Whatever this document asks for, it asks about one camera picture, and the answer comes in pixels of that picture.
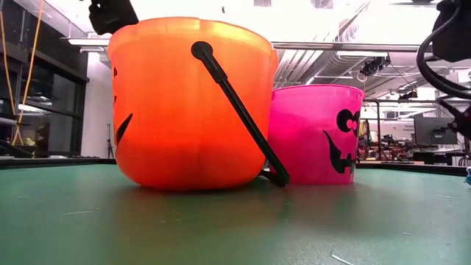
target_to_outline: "pink bucket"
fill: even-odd
[[[291,175],[291,183],[353,182],[364,97],[360,89],[345,85],[273,91],[268,142]]]

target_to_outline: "plastic halloween bucket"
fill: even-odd
[[[192,45],[204,41],[266,137],[273,77],[270,42],[247,29],[198,18],[156,18],[110,39],[116,160],[155,188],[229,188],[252,180],[264,156]]]
[[[301,85],[273,91],[268,142],[291,183],[353,181],[364,92],[343,85]]]

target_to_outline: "black painted eye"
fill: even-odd
[[[355,115],[353,115],[349,110],[343,109],[340,110],[339,114],[337,114],[337,127],[344,133],[348,133],[349,131],[353,130],[353,133],[357,135],[359,121],[359,111],[355,112]]]

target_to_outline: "desk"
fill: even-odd
[[[456,151],[414,152],[415,161],[424,161],[426,165],[457,166],[466,153]]]
[[[471,264],[463,177],[164,194],[115,165],[0,170],[0,264]]]

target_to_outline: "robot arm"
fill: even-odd
[[[432,86],[448,95],[438,98],[437,102],[455,117],[454,122],[449,124],[450,129],[471,138],[471,106],[461,112],[446,102],[452,97],[471,100],[471,90],[435,73],[425,59],[430,42],[433,42],[433,55],[439,59],[451,63],[471,59],[471,2],[444,0],[437,5],[437,10],[440,15],[433,32],[417,51],[417,67]]]
[[[118,31],[139,22],[130,0],[92,0],[90,22],[99,35]]]

